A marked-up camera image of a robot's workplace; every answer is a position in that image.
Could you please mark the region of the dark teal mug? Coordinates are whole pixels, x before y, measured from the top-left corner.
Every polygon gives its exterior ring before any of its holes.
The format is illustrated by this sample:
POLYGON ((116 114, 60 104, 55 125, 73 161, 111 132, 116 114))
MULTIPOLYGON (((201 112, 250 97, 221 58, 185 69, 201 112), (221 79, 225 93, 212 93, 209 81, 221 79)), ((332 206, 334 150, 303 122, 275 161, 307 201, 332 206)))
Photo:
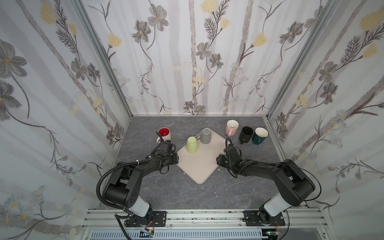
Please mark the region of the dark teal mug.
POLYGON ((256 128, 252 137, 252 142, 255 145, 261 145, 268 135, 269 133, 265 128, 261 128, 261 127, 256 128))

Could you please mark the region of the beige plastic tray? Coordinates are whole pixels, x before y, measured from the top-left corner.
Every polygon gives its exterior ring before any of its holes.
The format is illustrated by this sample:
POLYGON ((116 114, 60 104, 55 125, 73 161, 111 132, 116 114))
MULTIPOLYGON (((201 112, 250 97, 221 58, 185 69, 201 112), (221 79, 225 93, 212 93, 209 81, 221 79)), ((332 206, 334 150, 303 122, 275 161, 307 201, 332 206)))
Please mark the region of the beige plastic tray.
POLYGON ((197 151, 188 153, 186 147, 178 151, 178 167, 184 171, 195 183, 203 184, 218 167, 216 158, 224 153, 225 139, 211 129, 204 129, 198 134, 210 133, 211 141, 208 144, 197 140, 197 151))

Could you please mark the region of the pink mug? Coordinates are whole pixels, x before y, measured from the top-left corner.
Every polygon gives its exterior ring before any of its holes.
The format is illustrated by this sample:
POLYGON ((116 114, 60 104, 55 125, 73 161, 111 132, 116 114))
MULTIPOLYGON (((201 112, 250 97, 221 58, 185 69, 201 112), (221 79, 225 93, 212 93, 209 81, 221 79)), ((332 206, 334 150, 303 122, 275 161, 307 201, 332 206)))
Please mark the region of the pink mug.
POLYGON ((226 124, 226 135, 228 137, 233 137, 238 130, 239 123, 236 120, 229 120, 226 124))

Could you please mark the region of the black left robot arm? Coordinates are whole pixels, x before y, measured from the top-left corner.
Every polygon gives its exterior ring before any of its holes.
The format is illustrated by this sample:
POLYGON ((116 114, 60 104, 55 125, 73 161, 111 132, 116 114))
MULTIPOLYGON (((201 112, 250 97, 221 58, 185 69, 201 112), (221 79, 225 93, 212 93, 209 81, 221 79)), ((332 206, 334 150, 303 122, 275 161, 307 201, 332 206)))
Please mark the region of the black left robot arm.
POLYGON ((164 175, 170 166, 179 163, 176 146, 157 132, 160 142, 151 153, 141 161, 119 162, 99 179, 96 195, 99 201, 111 208, 122 210, 127 216, 116 215, 119 225, 121 220, 133 220, 141 226, 149 226, 154 221, 151 204, 140 196, 143 178, 153 172, 164 175))

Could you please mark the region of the grey mug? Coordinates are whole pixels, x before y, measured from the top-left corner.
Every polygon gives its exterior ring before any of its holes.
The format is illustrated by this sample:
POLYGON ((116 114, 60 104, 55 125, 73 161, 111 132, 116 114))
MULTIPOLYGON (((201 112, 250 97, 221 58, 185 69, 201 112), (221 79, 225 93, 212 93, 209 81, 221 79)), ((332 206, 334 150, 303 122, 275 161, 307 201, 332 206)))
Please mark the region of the grey mug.
POLYGON ((204 145, 208 145, 212 140, 212 132, 209 128, 204 128, 197 136, 196 139, 204 145))

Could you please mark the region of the cream white mug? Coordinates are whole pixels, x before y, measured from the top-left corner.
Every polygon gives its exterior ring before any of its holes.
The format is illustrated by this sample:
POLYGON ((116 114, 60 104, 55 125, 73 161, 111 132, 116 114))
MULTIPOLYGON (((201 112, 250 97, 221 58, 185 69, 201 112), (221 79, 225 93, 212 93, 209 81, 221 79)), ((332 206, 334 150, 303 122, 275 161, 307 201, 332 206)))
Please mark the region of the cream white mug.
POLYGON ((163 141, 171 141, 172 140, 171 131, 169 128, 160 128, 158 130, 158 133, 160 135, 157 138, 157 143, 160 143, 161 140, 163 140, 163 141))

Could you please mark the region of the black mug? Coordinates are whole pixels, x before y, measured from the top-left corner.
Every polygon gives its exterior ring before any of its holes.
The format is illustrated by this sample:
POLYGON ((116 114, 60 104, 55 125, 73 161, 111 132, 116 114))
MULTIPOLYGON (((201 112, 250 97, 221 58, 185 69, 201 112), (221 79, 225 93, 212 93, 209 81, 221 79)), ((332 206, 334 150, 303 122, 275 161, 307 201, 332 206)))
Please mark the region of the black mug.
POLYGON ((241 145, 248 143, 254 134, 254 130, 251 127, 245 126, 242 128, 239 135, 239 142, 241 145))

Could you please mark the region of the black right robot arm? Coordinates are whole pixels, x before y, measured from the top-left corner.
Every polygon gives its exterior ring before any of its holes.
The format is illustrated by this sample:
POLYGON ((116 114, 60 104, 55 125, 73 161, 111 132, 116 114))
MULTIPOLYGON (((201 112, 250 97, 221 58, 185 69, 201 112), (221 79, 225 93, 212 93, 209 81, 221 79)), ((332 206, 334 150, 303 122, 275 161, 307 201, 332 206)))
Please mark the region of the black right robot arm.
POLYGON ((226 168, 232 177, 260 177, 275 183, 279 193, 265 202, 257 211, 244 211, 243 221, 248 227, 284 226, 283 212, 298 207, 316 190, 316 185, 307 176, 309 171, 286 159, 279 163, 264 163, 243 159, 242 151, 230 138, 225 140, 224 153, 217 158, 217 165, 226 168))

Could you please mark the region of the light green mug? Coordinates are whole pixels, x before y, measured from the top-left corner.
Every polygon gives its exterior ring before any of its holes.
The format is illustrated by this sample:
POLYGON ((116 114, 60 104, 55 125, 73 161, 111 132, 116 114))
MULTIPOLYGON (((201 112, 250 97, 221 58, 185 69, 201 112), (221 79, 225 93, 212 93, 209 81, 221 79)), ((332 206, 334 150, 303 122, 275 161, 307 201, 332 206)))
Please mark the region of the light green mug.
POLYGON ((196 137, 189 137, 186 143, 186 150, 190 154, 195 154, 198 150, 198 140, 196 137))

